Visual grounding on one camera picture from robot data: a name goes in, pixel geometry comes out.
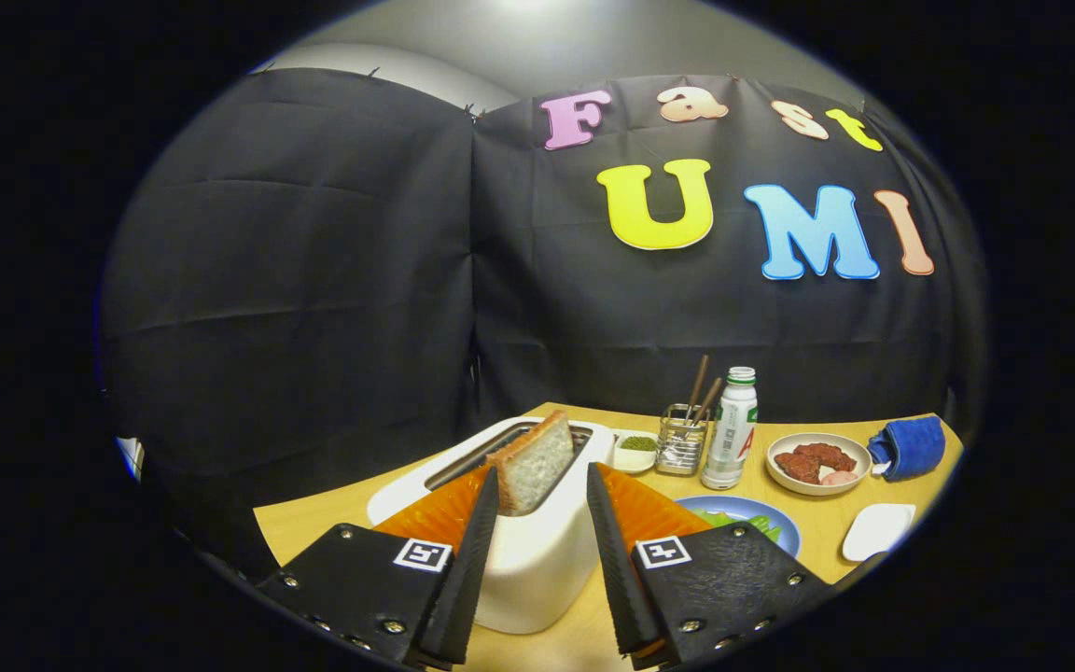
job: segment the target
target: pink letter f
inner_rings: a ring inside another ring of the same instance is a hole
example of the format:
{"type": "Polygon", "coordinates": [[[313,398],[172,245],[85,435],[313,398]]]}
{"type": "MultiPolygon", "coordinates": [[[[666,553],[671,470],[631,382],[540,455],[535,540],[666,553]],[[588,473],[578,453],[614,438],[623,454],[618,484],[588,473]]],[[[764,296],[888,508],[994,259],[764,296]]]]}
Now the pink letter f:
{"type": "Polygon", "coordinates": [[[591,142],[591,133],[584,131],[579,124],[586,123],[592,128],[600,124],[601,114],[597,102],[612,102],[612,96],[606,90],[592,90],[589,94],[543,102],[541,106],[549,115],[549,140],[546,141],[546,148],[560,149],[591,142]],[[584,102],[584,106],[576,110],[580,102],[584,102]]]}

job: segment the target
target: green sauce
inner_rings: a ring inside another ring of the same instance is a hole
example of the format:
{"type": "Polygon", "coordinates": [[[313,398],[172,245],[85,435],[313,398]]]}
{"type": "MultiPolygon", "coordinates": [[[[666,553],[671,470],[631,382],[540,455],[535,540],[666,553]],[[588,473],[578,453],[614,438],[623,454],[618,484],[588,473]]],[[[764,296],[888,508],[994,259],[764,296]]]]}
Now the green sauce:
{"type": "Polygon", "coordinates": [[[648,437],[630,437],[619,444],[626,451],[657,451],[658,442],[648,437]]]}

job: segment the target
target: table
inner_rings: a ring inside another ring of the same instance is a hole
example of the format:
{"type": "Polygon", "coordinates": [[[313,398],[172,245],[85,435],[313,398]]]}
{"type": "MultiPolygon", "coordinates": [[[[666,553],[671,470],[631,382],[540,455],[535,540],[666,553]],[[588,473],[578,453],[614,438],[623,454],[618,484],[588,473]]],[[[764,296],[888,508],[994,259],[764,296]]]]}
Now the table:
{"type": "MultiPolygon", "coordinates": [[[[526,416],[546,416],[555,409],[562,409],[571,420],[594,421],[613,429],[643,431],[658,430],[654,416],[605,412],[604,410],[545,403],[526,416]]],[[[944,482],[951,474],[963,454],[963,445],[951,429],[940,421],[944,429],[944,460],[935,471],[909,481],[888,484],[882,477],[869,476],[857,488],[831,498],[812,498],[794,494],[776,484],[765,470],[765,451],[776,439],[801,431],[823,431],[848,437],[866,445],[871,437],[891,420],[841,421],[841,424],[759,424],[754,431],[754,443],[747,458],[744,475],[739,484],[725,491],[710,490],[700,484],[699,476],[675,477],[646,471],[636,476],[643,484],[672,499],[691,495],[726,494],[748,498],[776,506],[799,526],[803,547],[798,560],[814,571],[825,582],[832,584],[848,574],[857,562],[841,556],[845,532],[848,532],[857,514],[872,503],[913,503],[916,524],[938,497],[944,482]]],[[[285,566],[296,555],[307,548],[338,523],[371,527],[367,503],[372,494],[405,473],[434,459],[431,456],[405,464],[358,484],[312,495],[293,501],[256,507],[255,514],[266,543],[276,561],[285,566]]],[[[608,612],[608,599],[600,566],[592,571],[584,591],[575,603],[553,626],[541,633],[507,634],[474,626],[467,647],[467,663],[461,669],[469,672],[632,672],[632,664],[616,654],[616,638],[608,612]]]]}

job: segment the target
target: ceiling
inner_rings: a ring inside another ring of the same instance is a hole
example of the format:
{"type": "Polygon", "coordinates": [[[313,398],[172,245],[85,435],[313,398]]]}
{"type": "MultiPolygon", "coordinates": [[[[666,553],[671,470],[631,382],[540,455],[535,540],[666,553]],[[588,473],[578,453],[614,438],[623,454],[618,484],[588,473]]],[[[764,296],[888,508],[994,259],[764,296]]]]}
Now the ceiling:
{"type": "Polygon", "coordinates": [[[376,44],[516,95],[651,74],[725,74],[859,105],[865,94],[784,39],[698,0],[385,0],[298,46],[376,44]]]}

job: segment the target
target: white toaster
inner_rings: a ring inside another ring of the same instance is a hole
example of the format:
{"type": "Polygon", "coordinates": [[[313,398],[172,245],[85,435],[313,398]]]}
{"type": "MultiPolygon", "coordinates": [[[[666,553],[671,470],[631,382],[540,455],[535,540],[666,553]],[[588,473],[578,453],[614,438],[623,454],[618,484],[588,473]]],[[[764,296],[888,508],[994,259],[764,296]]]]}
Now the white toaster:
{"type": "MultiPolygon", "coordinates": [[[[444,451],[372,495],[368,518],[378,525],[445,482],[484,463],[542,417],[512,417],[444,451]]],[[[554,625],[600,562],[588,511],[588,463],[612,463],[614,434],[593,421],[571,420],[575,458],[536,510],[497,515],[478,592],[475,623],[502,633],[536,633],[554,625]]]]}

